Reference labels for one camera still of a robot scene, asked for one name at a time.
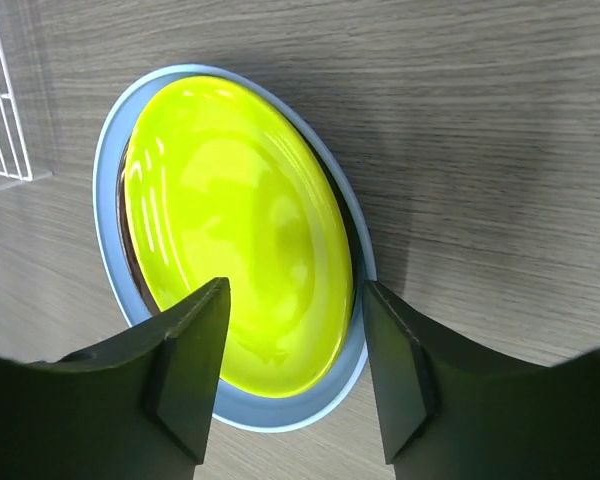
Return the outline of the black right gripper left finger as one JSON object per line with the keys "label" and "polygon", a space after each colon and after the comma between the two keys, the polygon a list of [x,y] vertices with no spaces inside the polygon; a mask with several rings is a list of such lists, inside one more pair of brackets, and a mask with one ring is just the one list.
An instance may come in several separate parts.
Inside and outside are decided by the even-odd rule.
{"label": "black right gripper left finger", "polygon": [[0,479],[192,478],[229,313],[220,277],[59,361],[0,357]]}

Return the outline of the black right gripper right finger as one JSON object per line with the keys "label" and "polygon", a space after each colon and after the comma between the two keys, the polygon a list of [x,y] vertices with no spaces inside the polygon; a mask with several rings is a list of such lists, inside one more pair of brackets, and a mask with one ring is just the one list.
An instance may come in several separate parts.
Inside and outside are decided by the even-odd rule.
{"label": "black right gripper right finger", "polygon": [[399,479],[600,479],[600,349],[541,366],[481,345],[377,281],[364,324]]}

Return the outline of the light blue plate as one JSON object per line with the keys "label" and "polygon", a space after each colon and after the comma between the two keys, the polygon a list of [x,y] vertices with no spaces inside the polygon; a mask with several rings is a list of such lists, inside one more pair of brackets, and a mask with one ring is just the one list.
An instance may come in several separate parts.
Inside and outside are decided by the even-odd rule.
{"label": "light blue plate", "polygon": [[215,419],[236,428],[282,433],[308,427],[334,411],[351,393],[368,360],[363,322],[363,284],[377,277],[372,241],[363,211],[345,172],[313,128],[289,105],[253,81],[219,67],[171,65],[131,84],[116,100],[102,126],[93,165],[96,236],[113,294],[129,326],[150,318],[136,286],[119,232],[118,181],[124,151],[141,111],[163,87],[181,78],[208,75],[231,80],[258,94],[282,113],[308,141],[330,177],[346,221],[354,274],[354,305],[341,353],[327,375],[308,391],[283,399],[246,393],[225,381],[218,384]]}

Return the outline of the yellow patterned plate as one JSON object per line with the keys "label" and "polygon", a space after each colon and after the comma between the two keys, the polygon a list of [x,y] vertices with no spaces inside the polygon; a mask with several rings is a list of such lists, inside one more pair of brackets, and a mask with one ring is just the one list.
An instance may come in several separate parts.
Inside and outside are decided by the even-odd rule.
{"label": "yellow patterned plate", "polygon": [[[307,136],[303,136],[303,139],[309,145],[309,148],[311,149],[312,153],[320,162],[321,168],[329,181],[329,184],[334,192],[334,196],[336,198],[341,212],[343,223],[347,232],[349,251],[351,254],[354,308],[357,308],[359,293],[362,289],[363,281],[366,278],[366,264],[352,210],[350,208],[349,203],[347,202],[347,197],[340,189],[340,185],[337,182],[336,176],[331,169],[332,166],[340,167],[340,165],[326,146],[319,150],[318,144],[316,142],[311,141]],[[148,312],[152,316],[154,316],[159,313],[159,309],[152,294],[148,291],[148,286],[140,270],[137,256],[132,245],[129,230],[129,221],[127,220],[125,211],[125,200],[123,192],[124,167],[126,164],[126,154],[128,148],[129,140],[127,140],[120,156],[120,164],[118,168],[118,183],[116,186],[117,223],[119,229],[119,236],[122,244],[122,251],[125,257],[126,265],[131,275],[134,286],[138,291],[138,294],[140,295],[142,305],[148,310]]]}

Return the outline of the lime green plate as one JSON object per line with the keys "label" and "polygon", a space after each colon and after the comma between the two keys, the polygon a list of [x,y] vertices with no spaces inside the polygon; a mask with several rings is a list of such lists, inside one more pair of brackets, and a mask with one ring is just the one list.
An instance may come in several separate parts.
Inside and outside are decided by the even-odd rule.
{"label": "lime green plate", "polygon": [[353,306],[347,232],[319,161],[269,102],[216,76],[160,89],[132,130],[124,203],[160,310],[229,280],[225,382],[285,398],[327,374]]}

